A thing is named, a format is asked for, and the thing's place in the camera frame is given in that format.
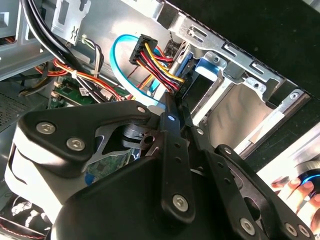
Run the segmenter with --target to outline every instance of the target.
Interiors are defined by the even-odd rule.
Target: vent grille
[[[0,126],[15,121],[28,108],[28,105],[0,92]]]

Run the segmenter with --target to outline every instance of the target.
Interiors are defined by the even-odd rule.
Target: screw
[[[302,225],[298,225],[300,232],[303,233],[303,235],[305,235],[307,238],[310,238],[310,233],[307,231],[307,229],[302,226]]]
[[[294,93],[292,93],[291,95],[290,95],[290,98],[292,99],[292,100],[295,100],[295,99],[297,99],[297,97],[299,97],[299,93],[298,92],[294,92]]]
[[[243,230],[245,230],[247,234],[249,234],[251,236],[255,235],[255,233],[256,233],[255,228],[248,219],[241,218],[240,224],[241,224],[241,227],[243,228]]]
[[[295,236],[295,237],[298,236],[297,231],[294,229],[294,227],[293,227],[291,224],[286,223],[286,224],[285,224],[285,227],[286,227],[287,231],[288,231],[289,233],[291,233],[293,236]]]
[[[180,212],[186,212],[189,208],[187,200],[179,194],[173,196],[172,202]]]
[[[84,141],[76,137],[72,137],[68,141],[66,141],[66,145],[69,149],[77,152],[82,151],[86,147]]]
[[[232,151],[229,148],[225,147],[224,150],[227,154],[232,154]]]
[[[50,135],[56,131],[56,127],[50,122],[40,122],[36,130],[41,134]]]
[[[204,133],[204,131],[202,131],[200,128],[198,128],[196,131],[197,131],[197,132],[198,132],[198,134],[200,134],[200,135],[205,134],[205,133]]]
[[[143,107],[140,107],[140,106],[138,106],[138,111],[143,113],[143,114],[146,112],[146,110]]]

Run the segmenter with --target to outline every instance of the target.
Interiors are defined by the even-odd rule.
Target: zip tie
[[[82,35],[82,39],[81,39],[81,42],[83,43],[83,44],[86,44],[86,39],[88,38],[88,36],[86,35],[86,34],[83,34]]]
[[[95,71],[95,70],[91,70],[90,73],[91,73],[92,75],[99,75],[99,74],[100,74],[99,71]]]
[[[77,70],[74,70],[72,73],[71,73],[71,77],[73,78],[73,79],[77,79],[77,73],[78,73],[78,71]]]

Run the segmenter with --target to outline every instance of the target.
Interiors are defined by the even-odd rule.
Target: black plastic bracket
[[[160,213],[173,223],[191,224],[196,207],[191,188],[188,142],[180,136],[180,121],[168,112],[161,114],[159,130],[147,156],[159,160]]]
[[[17,133],[21,134],[16,134],[14,143],[28,159],[61,177],[72,178],[82,174],[89,160],[102,151],[97,149],[96,137],[102,136],[108,142],[120,126],[143,125],[150,118],[149,110],[136,101],[35,111],[19,120]],[[55,131],[39,132],[40,123],[52,124]],[[79,151],[70,149],[70,138],[80,139],[85,147]]]
[[[195,143],[199,164],[208,178],[208,186],[212,199],[223,209],[221,221],[225,221],[227,239],[267,240],[268,237],[256,224],[223,156],[214,153],[208,136],[198,127],[189,128],[189,136]],[[251,234],[242,227],[242,220],[251,225]]]
[[[253,211],[259,210],[260,217],[257,221],[261,222],[261,226],[269,239],[310,239],[299,231],[299,225],[303,226],[310,236],[313,236],[313,233],[303,221],[277,197],[236,152],[227,145],[219,145],[215,149],[215,153],[225,158],[227,166],[241,179],[242,185],[239,190],[242,202],[244,202],[243,199],[247,199],[246,204]],[[296,230],[296,236],[287,230],[286,225],[288,224]]]

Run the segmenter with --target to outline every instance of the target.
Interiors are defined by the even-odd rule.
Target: finger
[[[282,201],[286,201],[287,198],[294,192],[294,190],[300,185],[301,181],[299,178],[295,178],[288,182],[283,189],[279,192],[278,197],[282,199]]]
[[[294,190],[293,193],[287,198],[285,203],[293,212],[296,213],[306,196],[308,196],[313,189],[314,184],[311,181],[307,181],[305,184]]]
[[[320,194],[310,199],[297,213],[297,216],[309,227],[317,210],[320,209]]]
[[[315,212],[310,229],[315,235],[320,234],[320,209]]]

